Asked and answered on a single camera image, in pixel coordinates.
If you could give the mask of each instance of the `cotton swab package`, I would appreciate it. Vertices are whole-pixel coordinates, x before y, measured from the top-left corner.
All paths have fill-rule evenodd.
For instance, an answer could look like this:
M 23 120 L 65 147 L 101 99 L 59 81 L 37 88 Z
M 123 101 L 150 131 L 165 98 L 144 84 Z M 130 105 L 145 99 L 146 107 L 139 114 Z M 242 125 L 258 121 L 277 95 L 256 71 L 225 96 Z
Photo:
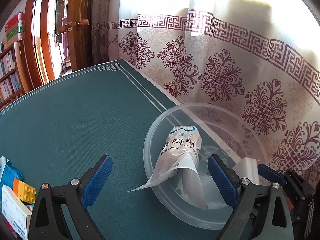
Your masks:
M 183 193 L 199 208 L 205 209 L 201 180 L 197 171 L 202 139 L 195 126 L 174 127 L 162 148 L 154 172 L 146 184 L 131 190 L 156 186 L 182 169 Z

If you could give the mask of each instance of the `window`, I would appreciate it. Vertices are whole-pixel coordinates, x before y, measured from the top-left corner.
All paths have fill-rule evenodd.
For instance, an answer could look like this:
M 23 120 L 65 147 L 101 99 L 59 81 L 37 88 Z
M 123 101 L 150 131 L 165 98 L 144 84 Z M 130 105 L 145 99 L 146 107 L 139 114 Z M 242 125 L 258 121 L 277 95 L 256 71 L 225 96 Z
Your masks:
M 64 17 L 64 0 L 56 0 L 55 8 L 55 41 L 58 45 L 58 41 L 62 41 L 62 34 L 59 33 L 59 28 L 62 25 L 62 19 Z

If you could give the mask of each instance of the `blue plastic wrapper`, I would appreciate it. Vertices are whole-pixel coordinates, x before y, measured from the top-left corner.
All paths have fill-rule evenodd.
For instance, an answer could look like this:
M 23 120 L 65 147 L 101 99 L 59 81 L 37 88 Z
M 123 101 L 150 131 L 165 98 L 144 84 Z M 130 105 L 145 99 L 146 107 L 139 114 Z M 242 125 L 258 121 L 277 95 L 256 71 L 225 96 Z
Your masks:
M 13 188 L 13 179 L 22 180 L 21 171 L 12 165 L 5 157 L 0 158 L 0 200 L 2 196 L 2 185 Z

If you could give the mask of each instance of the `orange building block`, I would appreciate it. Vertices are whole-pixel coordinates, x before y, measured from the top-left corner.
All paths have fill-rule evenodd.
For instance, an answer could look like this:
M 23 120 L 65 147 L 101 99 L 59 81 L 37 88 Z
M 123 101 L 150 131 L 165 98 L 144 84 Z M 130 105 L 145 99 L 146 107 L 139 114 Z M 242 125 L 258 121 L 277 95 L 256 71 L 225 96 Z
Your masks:
M 19 199 L 29 204 L 36 202 L 36 189 L 29 186 L 28 184 L 18 180 L 13 180 L 13 192 Z

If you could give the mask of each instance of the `door knob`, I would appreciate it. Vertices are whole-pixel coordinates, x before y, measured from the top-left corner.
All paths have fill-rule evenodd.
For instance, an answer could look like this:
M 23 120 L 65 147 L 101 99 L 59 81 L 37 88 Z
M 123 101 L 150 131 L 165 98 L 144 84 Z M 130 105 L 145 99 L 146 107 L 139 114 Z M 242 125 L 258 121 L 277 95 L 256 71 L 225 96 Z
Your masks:
M 89 19 L 82 19 L 81 21 L 79 21 L 78 19 L 76 19 L 75 25 L 76 25 L 76 29 L 77 29 L 77 30 L 78 30 L 80 27 L 89 26 Z
M 67 32 L 67 25 L 62 25 L 59 27 L 59 33 L 66 33 Z

